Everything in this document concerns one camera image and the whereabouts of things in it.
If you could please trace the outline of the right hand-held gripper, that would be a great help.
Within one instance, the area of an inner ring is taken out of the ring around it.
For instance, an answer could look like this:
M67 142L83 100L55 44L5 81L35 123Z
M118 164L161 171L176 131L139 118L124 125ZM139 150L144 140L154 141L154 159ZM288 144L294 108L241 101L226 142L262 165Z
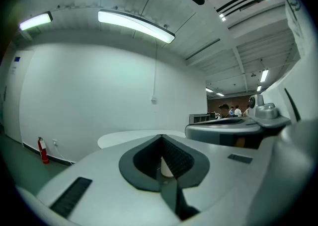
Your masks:
M258 149L280 127L316 118L316 59L297 61L293 68L261 94L250 97L248 117L214 119L187 125L188 139L228 147Z

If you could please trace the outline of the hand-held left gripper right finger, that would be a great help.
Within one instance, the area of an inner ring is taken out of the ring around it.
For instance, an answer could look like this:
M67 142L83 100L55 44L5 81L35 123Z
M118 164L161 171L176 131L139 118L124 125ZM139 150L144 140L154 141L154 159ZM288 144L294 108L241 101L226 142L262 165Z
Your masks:
M205 211L218 204L233 190L238 196L251 200L266 173L271 142L265 139L256 150L214 145L164 135L182 155L188 170L177 178L177 185L190 206Z

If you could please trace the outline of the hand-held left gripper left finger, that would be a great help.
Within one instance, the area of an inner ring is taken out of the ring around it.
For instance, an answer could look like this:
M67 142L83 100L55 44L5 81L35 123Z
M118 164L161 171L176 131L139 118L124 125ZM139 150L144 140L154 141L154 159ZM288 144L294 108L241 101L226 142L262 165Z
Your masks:
M68 167L37 194L47 207L78 178L92 183L69 216L81 226L174 226L180 219L167 206L160 193L138 190L119 171L120 157L146 142L144 137L98 150Z

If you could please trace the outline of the grey shelf unit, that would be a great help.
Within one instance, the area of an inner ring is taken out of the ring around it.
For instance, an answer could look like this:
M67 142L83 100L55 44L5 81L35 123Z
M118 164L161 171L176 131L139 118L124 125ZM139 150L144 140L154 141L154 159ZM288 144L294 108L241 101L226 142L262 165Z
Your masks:
M210 121L210 114L190 114L189 124Z

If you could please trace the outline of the red fire extinguisher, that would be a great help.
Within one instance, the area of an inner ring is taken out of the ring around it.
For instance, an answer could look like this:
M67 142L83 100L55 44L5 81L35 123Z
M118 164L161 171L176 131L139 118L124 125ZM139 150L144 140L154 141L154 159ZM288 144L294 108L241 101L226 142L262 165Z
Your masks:
M39 152L41 155L42 162L44 164L49 164L49 158L46 151L47 147L42 137L38 137L38 147L39 147Z

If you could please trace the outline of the white door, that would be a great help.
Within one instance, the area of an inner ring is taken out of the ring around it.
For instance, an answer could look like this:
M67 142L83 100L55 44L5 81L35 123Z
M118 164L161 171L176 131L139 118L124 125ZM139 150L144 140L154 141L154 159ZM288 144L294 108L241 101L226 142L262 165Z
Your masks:
M33 50L15 52L8 70L4 88L4 132L9 138L19 143L22 143L19 123L20 96L24 78L33 54ZM20 57L20 61L15 62L15 57Z

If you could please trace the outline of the long ceiling light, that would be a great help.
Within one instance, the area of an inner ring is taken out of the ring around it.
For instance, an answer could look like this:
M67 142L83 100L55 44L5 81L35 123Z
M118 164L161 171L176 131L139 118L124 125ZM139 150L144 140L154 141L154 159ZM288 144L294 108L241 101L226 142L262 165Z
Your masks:
M20 23L19 28L20 30L24 31L35 26L50 23L52 21L53 21L53 18L52 18L51 12L47 11Z
M129 13L102 9L98 11L97 18L100 23L130 28L159 39L167 44L170 44L175 39L175 34L167 29Z

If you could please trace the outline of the person's light grey shirt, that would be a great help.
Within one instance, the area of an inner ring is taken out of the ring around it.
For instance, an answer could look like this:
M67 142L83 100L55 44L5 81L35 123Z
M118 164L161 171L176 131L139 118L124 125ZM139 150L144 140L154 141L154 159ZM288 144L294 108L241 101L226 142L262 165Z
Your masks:
M300 58L302 58L306 53L305 39L301 29L302 2L301 0L285 0L285 6L288 25L293 32Z

